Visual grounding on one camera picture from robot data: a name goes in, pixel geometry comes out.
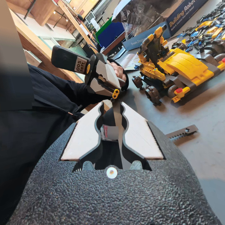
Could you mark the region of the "pile of loose building pieces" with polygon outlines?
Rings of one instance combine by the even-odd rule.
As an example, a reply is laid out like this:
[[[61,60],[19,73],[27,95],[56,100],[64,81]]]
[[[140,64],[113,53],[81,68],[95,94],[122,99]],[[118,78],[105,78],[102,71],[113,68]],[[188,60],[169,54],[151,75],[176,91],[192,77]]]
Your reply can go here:
[[[181,47],[187,53],[212,55],[217,62],[225,61],[225,1],[222,0],[211,13],[189,27],[181,38],[173,43],[172,49]]]

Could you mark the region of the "dark blue cardboard box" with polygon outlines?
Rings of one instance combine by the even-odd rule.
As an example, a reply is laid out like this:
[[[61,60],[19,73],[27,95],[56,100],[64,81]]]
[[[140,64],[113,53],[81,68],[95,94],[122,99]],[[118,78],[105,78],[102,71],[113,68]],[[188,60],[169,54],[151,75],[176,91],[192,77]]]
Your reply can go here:
[[[152,25],[148,30],[131,39],[123,40],[124,48],[127,51],[139,48],[147,36],[165,24],[167,29],[163,37],[165,39],[172,37],[206,2],[207,0],[184,0],[164,22],[155,26]]]

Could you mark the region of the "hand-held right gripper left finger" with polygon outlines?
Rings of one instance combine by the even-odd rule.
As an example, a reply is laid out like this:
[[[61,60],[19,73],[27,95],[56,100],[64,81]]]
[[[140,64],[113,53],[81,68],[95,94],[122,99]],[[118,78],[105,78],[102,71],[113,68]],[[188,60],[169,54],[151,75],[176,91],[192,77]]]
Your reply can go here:
[[[62,152],[61,161],[97,161],[101,157],[100,129],[103,113],[104,104],[100,102],[76,122]]]

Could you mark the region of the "person's left hand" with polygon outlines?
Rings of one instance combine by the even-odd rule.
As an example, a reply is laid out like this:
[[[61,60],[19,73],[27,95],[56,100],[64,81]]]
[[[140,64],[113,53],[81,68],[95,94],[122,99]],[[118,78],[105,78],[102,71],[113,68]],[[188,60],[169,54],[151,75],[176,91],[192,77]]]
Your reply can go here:
[[[119,65],[117,65],[116,63],[114,62],[111,62],[110,63],[111,66],[113,67],[114,71],[115,71],[115,74],[118,78],[120,78],[121,80],[123,80],[124,82],[126,82],[126,75],[124,74],[123,72],[123,68]]]

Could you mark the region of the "green board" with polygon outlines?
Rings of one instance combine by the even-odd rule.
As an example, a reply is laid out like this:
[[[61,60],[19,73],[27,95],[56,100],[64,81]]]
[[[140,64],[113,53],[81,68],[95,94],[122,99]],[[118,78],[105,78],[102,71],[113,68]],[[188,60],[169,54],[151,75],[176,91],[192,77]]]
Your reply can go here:
[[[111,16],[111,18],[109,18],[109,20],[100,28],[100,30],[98,30],[97,32],[96,32],[96,38],[98,39],[99,38],[99,36],[100,36],[100,34],[106,29],[106,28],[108,28],[110,25],[111,25],[111,23],[112,23],[112,16]]]

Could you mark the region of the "open instruction booklet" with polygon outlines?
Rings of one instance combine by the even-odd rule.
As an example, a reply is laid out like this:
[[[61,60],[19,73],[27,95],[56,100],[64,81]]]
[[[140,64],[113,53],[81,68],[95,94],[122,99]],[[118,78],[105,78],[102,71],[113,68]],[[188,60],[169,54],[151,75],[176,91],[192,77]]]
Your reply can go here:
[[[119,64],[125,71],[133,71],[133,70],[136,70],[135,66],[138,62],[139,62],[138,54],[130,53],[130,54],[126,55],[119,62]]]

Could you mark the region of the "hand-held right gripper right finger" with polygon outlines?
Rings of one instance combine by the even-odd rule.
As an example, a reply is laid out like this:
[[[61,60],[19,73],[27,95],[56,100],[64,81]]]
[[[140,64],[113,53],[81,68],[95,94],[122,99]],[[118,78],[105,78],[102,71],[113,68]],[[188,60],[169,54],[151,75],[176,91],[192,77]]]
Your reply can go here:
[[[148,125],[142,117],[126,103],[121,102],[122,154],[127,161],[164,159],[162,151]]]

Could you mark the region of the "person's left forearm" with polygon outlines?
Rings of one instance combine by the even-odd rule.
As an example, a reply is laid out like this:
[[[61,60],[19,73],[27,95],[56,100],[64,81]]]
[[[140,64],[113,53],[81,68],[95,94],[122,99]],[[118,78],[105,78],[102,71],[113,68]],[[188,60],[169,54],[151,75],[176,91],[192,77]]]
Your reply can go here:
[[[111,97],[105,95],[99,95],[91,93],[89,87],[85,83],[76,83],[71,80],[64,80],[59,77],[56,78],[58,89],[66,95],[72,102],[78,106],[89,106],[90,104],[96,104],[103,100],[110,100]]]

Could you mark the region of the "blue panel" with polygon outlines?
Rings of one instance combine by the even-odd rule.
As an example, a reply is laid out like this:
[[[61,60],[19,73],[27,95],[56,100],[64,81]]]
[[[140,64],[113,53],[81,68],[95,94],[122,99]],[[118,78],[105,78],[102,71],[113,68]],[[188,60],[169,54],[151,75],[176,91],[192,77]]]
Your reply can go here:
[[[97,41],[101,47],[108,47],[115,37],[120,36],[124,32],[124,27],[120,22],[112,22],[98,37]]]

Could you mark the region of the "grey toothed rack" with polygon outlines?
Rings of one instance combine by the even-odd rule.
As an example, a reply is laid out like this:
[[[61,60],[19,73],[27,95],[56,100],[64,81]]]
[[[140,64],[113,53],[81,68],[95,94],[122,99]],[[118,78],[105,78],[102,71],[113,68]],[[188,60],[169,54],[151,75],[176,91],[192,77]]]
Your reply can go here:
[[[180,138],[191,136],[194,133],[198,132],[198,128],[196,125],[185,126],[182,129],[174,131],[172,133],[166,134],[165,136],[172,141],[178,140]]]

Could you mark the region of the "clear plastic bag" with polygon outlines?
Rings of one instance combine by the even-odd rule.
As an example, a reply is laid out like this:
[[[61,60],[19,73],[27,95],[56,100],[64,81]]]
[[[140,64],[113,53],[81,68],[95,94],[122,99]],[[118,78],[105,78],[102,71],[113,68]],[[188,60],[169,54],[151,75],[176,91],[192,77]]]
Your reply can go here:
[[[161,14],[172,4],[172,0],[120,0],[111,21],[122,23],[128,40],[164,22]]]

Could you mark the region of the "yellow toy vehicle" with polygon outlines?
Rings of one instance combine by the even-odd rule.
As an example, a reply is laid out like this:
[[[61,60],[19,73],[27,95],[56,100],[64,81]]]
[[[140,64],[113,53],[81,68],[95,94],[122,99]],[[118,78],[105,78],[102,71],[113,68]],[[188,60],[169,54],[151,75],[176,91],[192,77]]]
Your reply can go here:
[[[145,94],[154,105],[161,104],[161,96],[166,92],[167,97],[177,103],[225,70],[224,36],[217,39],[214,33],[198,39],[190,37],[188,44],[184,39],[169,49],[163,38],[166,29],[167,25],[158,27],[143,40],[135,65],[140,75],[132,77],[138,89],[143,89],[143,82],[147,84]]]

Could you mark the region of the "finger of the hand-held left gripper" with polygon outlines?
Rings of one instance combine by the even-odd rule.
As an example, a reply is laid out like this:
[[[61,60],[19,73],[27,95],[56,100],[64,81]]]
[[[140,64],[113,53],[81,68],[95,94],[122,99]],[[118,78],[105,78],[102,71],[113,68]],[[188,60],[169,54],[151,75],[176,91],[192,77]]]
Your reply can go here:
[[[120,89],[118,77],[111,65],[108,63],[105,64],[99,60],[96,66],[96,73],[102,75],[108,84],[114,86],[116,89]]]
[[[112,97],[114,93],[114,86],[108,83],[107,81],[103,81],[99,78],[93,78],[90,83],[91,89],[99,95],[104,95],[107,97]]]

